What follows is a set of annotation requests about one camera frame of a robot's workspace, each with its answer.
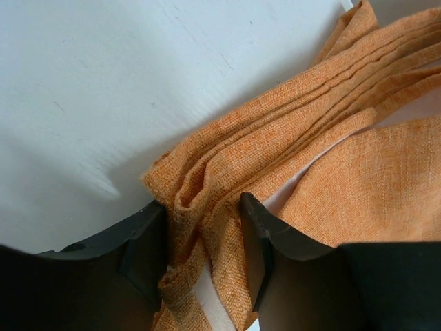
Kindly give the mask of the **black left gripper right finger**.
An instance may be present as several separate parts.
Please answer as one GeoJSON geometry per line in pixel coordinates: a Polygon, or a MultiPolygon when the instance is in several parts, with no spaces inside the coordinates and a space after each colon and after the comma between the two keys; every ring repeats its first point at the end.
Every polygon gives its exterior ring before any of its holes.
{"type": "Polygon", "coordinates": [[[240,196],[261,330],[439,330],[438,242],[322,244],[240,196]]]}

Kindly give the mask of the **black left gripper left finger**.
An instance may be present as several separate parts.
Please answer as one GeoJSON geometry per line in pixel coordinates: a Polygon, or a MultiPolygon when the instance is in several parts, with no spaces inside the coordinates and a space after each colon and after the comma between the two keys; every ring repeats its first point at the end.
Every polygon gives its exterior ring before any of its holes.
{"type": "Polygon", "coordinates": [[[167,269],[156,201],[61,251],[1,246],[2,330],[150,330],[167,269]]]}

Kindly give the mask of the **orange cloth placemat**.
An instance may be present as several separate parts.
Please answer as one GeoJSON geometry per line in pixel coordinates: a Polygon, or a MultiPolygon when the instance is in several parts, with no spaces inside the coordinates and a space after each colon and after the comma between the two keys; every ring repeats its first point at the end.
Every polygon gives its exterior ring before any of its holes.
{"type": "Polygon", "coordinates": [[[237,330],[255,320],[238,204],[252,193],[327,245],[440,238],[440,9],[380,28],[361,1],[311,67],[193,133],[143,183],[169,217],[155,330],[212,330],[194,285],[206,263],[237,330]]]}

